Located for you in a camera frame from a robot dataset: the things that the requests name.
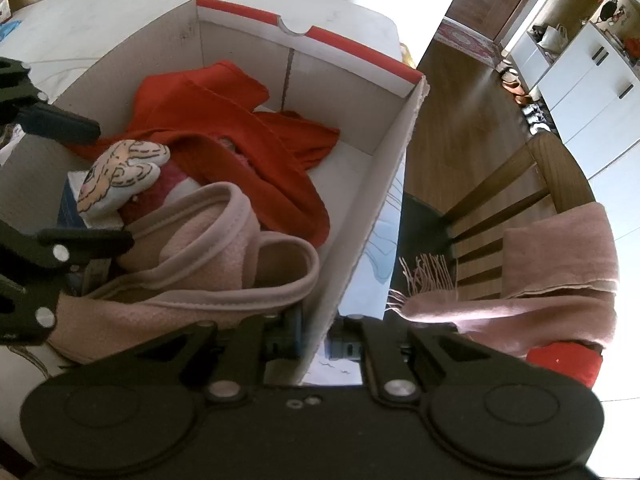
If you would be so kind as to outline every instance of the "white bag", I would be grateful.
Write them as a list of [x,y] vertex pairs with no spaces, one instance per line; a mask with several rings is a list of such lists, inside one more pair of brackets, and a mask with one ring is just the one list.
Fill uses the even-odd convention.
[[545,50],[554,52],[555,54],[561,54],[564,48],[569,44],[566,28],[560,23],[558,23],[558,28],[553,28],[549,25],[546,28],[545,35],[538,44]]

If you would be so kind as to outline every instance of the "white table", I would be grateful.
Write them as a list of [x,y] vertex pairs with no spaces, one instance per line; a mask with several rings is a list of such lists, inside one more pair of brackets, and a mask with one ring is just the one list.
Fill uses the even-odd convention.
[[[34,85],[53,100],[125,38],[186,1],[43,0],[15,13],[14,19],[22,23],[0,43],[0,56],[30,63]],[[305,32],[311,25],[317,25],[401,59],[394,23],[343,0],[226,1],[275,12],[295,32]],[[342,314],[381,317],[384,312],[396,255],[403,181],[404,164],[340,305]],[[51,372],[58,370],[60,362],[51,352],[36,348],[34,353]],[[318,360],[315,365],[318,366],[312,366],[305,380],[331,382],[331,373],[322,378],[315,376],[315,370],[322,368]],[[340,367],[334,369],[341,381],[357,380],[353,367],[351,378],[346,378]],[[0,436],[29,458],[18,414],[24,397],[41,381],[42,375],[31,364],[0,348]]]

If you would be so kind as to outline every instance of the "white cabinet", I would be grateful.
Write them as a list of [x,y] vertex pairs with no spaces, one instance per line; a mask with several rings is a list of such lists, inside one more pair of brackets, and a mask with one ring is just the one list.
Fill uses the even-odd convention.
[[593,23],[582,28],[538,88],[587,178],[640,139],[640,80]]
[[640,84],[634,84],[622,99],[613,99],[566,143],[587,178],[597,174],[640,139],[638,110]]
[[626,152],[589,184],[596,200],[607,210],[615,239],[640,225],[640,144]]
[[607,49],[613,47],[593,23],[587,23],[538,83],[550,110],[596,65]]
[[573,139],[610,103],[620,101],[618,97],[636,82],[636,76],[620,54],[612,46],[606,48],[583,78],[551,110],[562,142]]
[[533,88],[549,69],[550,62],[528,33],[522,35],[510,54],[528,88]]

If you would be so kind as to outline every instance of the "door handle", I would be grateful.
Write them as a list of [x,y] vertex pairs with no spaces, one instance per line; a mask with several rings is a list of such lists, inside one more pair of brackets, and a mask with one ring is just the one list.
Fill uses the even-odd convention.
[[601,47],[598,49],[598,51],[597,51],[595,54],[593,54],[593,57],[591,58],[591,60],[596,61],[596,58],[600,55],[600,53],[601,53],[603,50],[604,50],[604,47],[603,47],[603,46],[601,46]]
[[634,87],[634,84],[631,83],[628,87],[626,87],[626,90],[624,92],[622,92],[622,94],[620,94],[618,96],[618,99],[622,99],[624,98],[625,95],[627,95],[629,92],[631,92],[631,89]]
[[596,63],[596,66],[600,66],[600,65],[602,64],[602,62],[603,62],[605,59],[607,59],[607,56],[608,56],[608,55],[609,55],[609,53],[608,53],[608,52],[605,52],[605,53],[604,53],[604,56],[602,56],[602,57],[598,60],[598,62]]

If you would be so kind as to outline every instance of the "pink fabric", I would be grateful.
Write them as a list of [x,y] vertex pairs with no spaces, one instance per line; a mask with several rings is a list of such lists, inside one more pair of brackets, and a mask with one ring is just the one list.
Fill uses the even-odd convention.
[[219,182],[128,226],[128,272],[82,298],[60,296],[49,342],[81,363],[198,320],[220,328],[306,297],[318,254],[301,238],[260,232],[248,198]]
[[560,340],[610,344],[618,257],[603,206],[507,229],[502,269],[500,300],[452,302],[425,292],[398,312],[413,321],[454,322],[474,341],[517,357]]

